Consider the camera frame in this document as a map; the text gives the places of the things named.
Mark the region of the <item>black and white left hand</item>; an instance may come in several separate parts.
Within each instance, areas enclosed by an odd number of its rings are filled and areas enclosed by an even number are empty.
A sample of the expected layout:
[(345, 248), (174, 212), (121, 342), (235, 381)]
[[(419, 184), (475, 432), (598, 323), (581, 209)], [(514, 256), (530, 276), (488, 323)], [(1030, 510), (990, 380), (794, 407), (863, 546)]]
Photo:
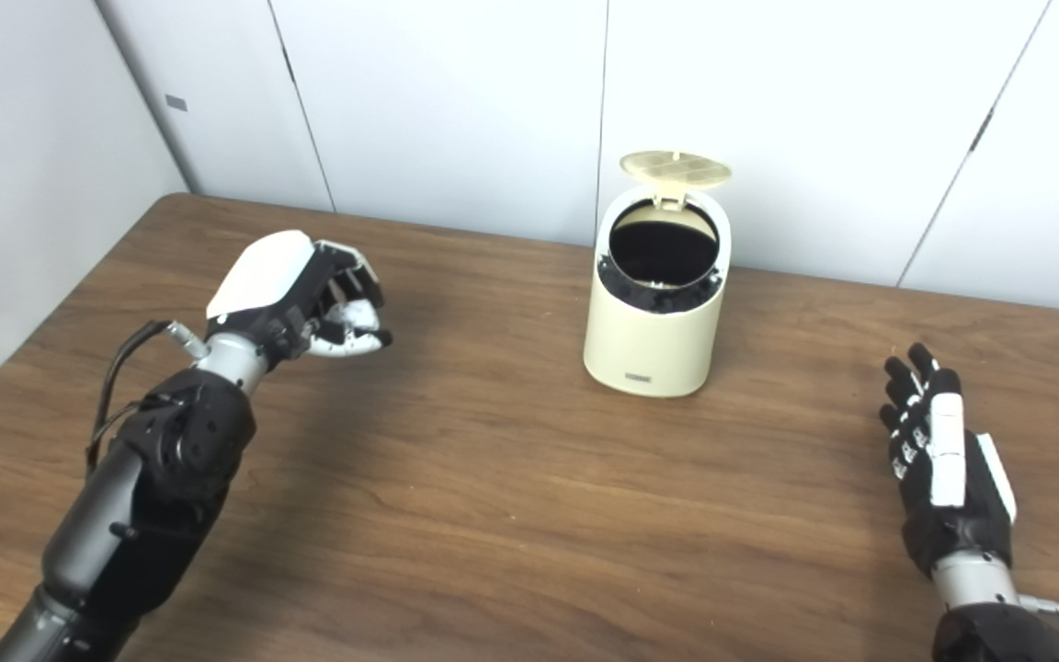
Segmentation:
[(273, 371), (302, 355), (348, 358), (393, 343), (385, 301), (357, 248), (300, 230), (248, 245), (207, 306), (207, 338), (240, 337)]

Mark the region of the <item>black and white right hand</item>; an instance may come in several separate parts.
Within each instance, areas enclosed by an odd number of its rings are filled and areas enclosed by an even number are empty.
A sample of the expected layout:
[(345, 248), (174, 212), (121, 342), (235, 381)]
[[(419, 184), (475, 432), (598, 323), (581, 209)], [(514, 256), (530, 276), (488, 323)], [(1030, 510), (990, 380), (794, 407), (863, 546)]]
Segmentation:
[(965, 421), (957, 371), (923, 343), (883, 364), (889, 465), (905, 513), (901, 538), (925, 576), (956, 553), (987, 554), (1012, 566), (1016, 495), (995, 441)]

